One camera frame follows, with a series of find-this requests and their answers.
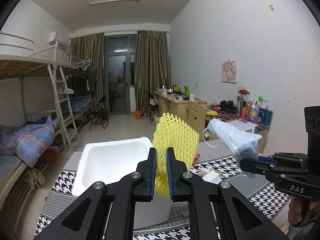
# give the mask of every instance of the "air conditioner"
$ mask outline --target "air conditioner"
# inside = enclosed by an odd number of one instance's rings
[[[58,42],[59,46],[63,47],[65,50],[67,50],[68,45],[61,41],[58,33],[57,32],[50,33],[49,44],[54,45],[56,43],[56,41]]]

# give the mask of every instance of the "black chair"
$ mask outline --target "black chair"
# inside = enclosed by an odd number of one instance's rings
[[[151,100],[153,100],[153,101],[155,102],[155,104],[156,104],[156,105],[154,106],[154,105],[150,104],[150,101],[149,101],[149,106],[150,106],[150,108],[151,108],[150,114],[149,114],[149,118],[150,118],[151,112],[154,112],[156,109],[159,110],[159,105],[158,105],[157,101],[155,101],[153,95],[152,95],[150,92],[148,92],[148,97],[149,97]]]
[[[97,117],[97,120],[96,120],[96,122],[95,122],[94,125],[97,124],[98,119],[100,120],[101,125],[102,125],[102,127],[103,127],[104,129],[107,128],[107,126],[109,125],[109,111],[106,109],[106,99],[107,99],[107,96],[103,96],[103,97],[100,99],[100,101],[98,102],[98,107],[99,107],[99,109],[98,109],[98,110],[95,110],[95,111],[91,111],[91,112],[89,113],[89,115],[92,115],[92,120],[91,120],[91,124],[90,124],[89,130],[91,130],[91,126],[92,126],[92,123],[93,123],[93,119],[94,119],[95,117]],[[107,121],[108,124],[104,127],[102,121]]]

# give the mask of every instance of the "door frame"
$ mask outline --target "door frame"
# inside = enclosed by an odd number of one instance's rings
[[[107,50],[107,39],[114,38],[114,37],[128,37],[128,51],[126,52],[106,52]],[[107,106],[109,110],[109,114],[130,114],[130,87],[131,87],[131,55],[135,54],[135,52],[130,51],[130,41],[131,37],[137,37],[136,34],[121,34],[121,35],[108,35],[104,36],[105,39],[105,87],[106,87],[106,94],[107,94]],[[125,56],[125,81],[127,84],[126,87],[126,102],[127,102],[127,111],[125,112],[110,112],[110,104],[109,104],[109,84],[108,84],[108,70],[109,70],[109,57],[112,56]]]

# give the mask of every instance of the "curtain rod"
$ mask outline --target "curtain rod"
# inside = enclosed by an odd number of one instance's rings
[[[137,32],[137,31],[170,33],[169,31],[154,31],[154,30],[118,30],[118,31],[98,32],[98,33],[119,33],[119,32]],[[87,35],[98,34],[98,33],[85,34],[85,35],[81,35],[81,36],[76,36],[76,37],[74,37],[74,38],[84,37],[84,36],[87,36]]]

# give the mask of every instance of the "ceiling light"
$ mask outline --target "ceiling light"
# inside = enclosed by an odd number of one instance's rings
[[[91,6],[97,5],[97,4],[103,4],[103,3],[112,3],[112,2],[125,2],[125,3],[135,3],[139,2],[139,0],[105,0],[105,1],[100,1],[100,2],[93,2],[91,3]]]

